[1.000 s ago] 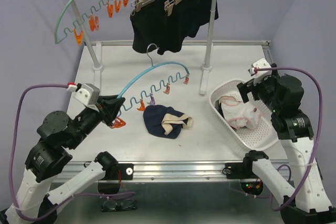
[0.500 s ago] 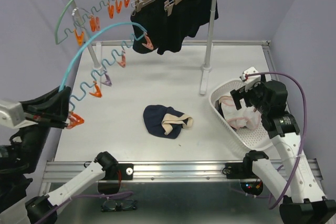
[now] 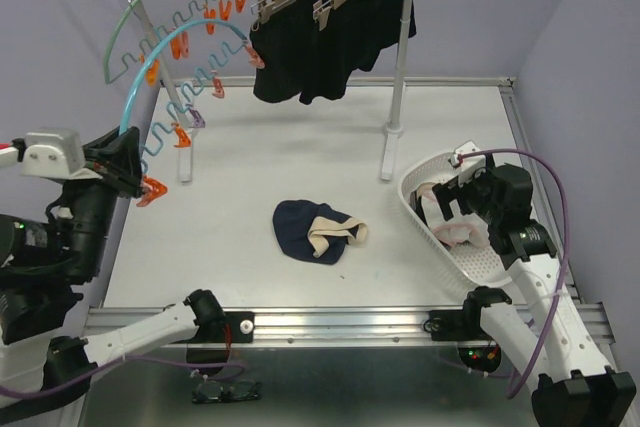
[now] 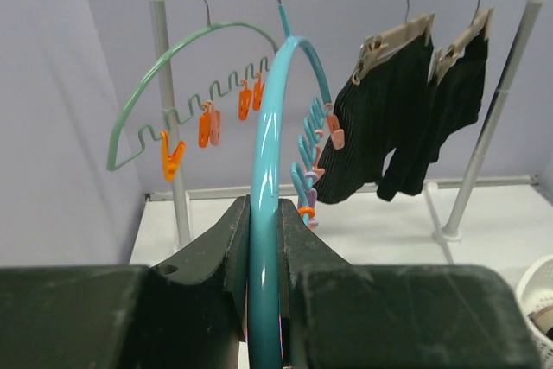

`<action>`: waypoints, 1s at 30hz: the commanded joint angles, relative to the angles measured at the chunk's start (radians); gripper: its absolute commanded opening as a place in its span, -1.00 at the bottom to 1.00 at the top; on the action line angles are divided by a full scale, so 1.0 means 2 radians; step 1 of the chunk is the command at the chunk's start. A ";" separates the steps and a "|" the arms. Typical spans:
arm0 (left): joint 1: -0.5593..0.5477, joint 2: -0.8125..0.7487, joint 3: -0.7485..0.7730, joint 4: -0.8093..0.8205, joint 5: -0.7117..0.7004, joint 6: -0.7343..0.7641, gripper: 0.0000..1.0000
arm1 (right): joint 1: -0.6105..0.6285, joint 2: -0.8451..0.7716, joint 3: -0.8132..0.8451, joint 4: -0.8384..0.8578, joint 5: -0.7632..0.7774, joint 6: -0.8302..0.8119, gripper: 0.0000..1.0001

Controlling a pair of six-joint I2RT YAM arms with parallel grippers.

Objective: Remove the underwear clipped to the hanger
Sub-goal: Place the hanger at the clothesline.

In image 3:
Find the pink plastic bag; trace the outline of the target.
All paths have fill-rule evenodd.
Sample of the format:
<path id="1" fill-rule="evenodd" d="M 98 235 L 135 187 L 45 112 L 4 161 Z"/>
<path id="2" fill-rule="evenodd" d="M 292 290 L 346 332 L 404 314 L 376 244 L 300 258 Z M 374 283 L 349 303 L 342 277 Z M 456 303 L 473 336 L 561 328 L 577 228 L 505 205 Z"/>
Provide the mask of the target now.
<path id="1" fill-rule="evenodd" d="M 470 244 L 476 248 L 489 246 L 488 227 L 476 214 L 462 214 L 457 204 L 453 217 L 446 220 L 433 193 L 433 182 L 425 182 L 410 194 L 410 205 L 423 224 L 446 248 Z"/>

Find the navy underwear beige waistband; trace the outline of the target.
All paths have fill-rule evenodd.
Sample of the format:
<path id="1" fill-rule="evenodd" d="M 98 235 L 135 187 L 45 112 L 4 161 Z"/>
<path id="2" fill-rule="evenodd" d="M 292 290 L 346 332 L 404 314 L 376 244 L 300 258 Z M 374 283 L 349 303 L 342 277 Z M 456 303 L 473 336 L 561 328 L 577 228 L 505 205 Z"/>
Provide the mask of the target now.
<path id="1" fill-rule="evenodd" d="M 335 265 L 348 245 L 361 245 L 368 237 L 364 221 L 309 200 L 280 202 L 272 226 L 283 254 L 322 265 Z"/>

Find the green clip hanger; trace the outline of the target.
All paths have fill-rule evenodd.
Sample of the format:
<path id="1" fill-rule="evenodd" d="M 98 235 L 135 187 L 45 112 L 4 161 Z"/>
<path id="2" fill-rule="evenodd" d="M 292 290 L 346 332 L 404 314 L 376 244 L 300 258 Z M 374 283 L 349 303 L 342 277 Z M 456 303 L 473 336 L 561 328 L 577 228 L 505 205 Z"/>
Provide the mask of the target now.
<path id="1" fill-rule="evenodd" d="M 186 4 L 186 9 L 177 9 L 171 15 L 168 14 L 168 8 L 163 8 L 162 19 L 167 21 L 167 24 L 164 24 L 162 22 L 153 22 L 149 16 L 146 16 L 146 20 L 144 20 L 143 16 L 139 16 L 144 10 L 144 0 L 127 0 L 127 8 L 122 13 L 120 20 L 114 28 L 103 54 L 102 68 L 105 83 L 110 85 L 116 82 L 130 70 L 132 63 L 137 62 L 137 57 L 131 52 L 126 51 L 120 57 L 123 68 L 116 73 L 110 70 L 110 59 L 114 46 L 118 41 L 121 30 L 127 24 L 131 15 L 140 21 L 144 32 L 144 38 L 139 42 L 139 51 L 143 55 L 149 55 L 151 50 L 155 48 L 162 39 L 167 37 L 173 29 L 177 29 L 192 20 L 197 20 L 197 16 L 200 13 L 204 13 L 207 6 L 211 6 L 217 1 L 218 0 L 189 0 Z"/>

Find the black shorts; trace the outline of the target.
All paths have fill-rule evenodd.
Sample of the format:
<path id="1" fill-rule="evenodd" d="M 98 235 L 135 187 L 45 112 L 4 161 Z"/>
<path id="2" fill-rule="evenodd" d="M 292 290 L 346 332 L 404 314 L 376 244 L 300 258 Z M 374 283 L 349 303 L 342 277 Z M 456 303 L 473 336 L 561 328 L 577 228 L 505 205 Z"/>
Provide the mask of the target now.
<path id="1" fill-rule="evenodd" d="M 289 100 L 303 91 L 313 66 L 313 4 L 318 0 L 292 0 L 268 22 L 250 31 L 254 50 L 264 62 L 255 72 L 253 94 L 267 103 Z"/>
<path id="2" fill-rule="evenodd" d="M 323 52 L 341 72 L 369 72 L 382 50 L 398 43 L 404 0 L 348 0 L 319 32 Z"/>

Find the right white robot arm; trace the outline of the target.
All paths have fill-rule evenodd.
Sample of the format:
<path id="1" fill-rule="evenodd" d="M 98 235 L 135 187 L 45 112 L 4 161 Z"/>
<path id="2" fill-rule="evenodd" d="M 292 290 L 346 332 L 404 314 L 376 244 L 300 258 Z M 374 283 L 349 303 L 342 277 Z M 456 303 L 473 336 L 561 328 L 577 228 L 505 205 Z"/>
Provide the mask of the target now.
<path id="1" fill-rule="evenodd" d="M 445 219 L 475 214 L 491 248 L 523 296 L 534 333 L 501 289 L 481 286 L 457 311 L 461 340 L 494 340 L 520 375 L 540 426 L 619 426 L 636 396 L 632 376 L 618 372 L 595 344 L 561 278 L 558 250 L 532 216 L 533 184 L 522 167 L 487 162 L 434 186 Z"/>

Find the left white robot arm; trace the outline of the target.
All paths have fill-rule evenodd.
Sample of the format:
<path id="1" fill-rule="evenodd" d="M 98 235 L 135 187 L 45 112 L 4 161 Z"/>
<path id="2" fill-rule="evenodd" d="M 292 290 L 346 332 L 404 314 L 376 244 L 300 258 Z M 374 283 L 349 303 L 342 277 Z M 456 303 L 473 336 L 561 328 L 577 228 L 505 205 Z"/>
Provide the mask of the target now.
<path id="1" fill-rule="evenodd" d="M 99 273 L 121 198 L 149 200 L 160 188 L 142 171 L 140 132 L 116 128 L 82 143 L 69 129 L 42 129 L 1 149 L 3 167 L 58 184 L 44 221 L 1 218 L 1 420 L 9 424 L 64 407 L 98 375 L 157 347 L 215 339 L 224 311 L 196 290 L 161 313 L 105 335 L 60 334 Z"/>

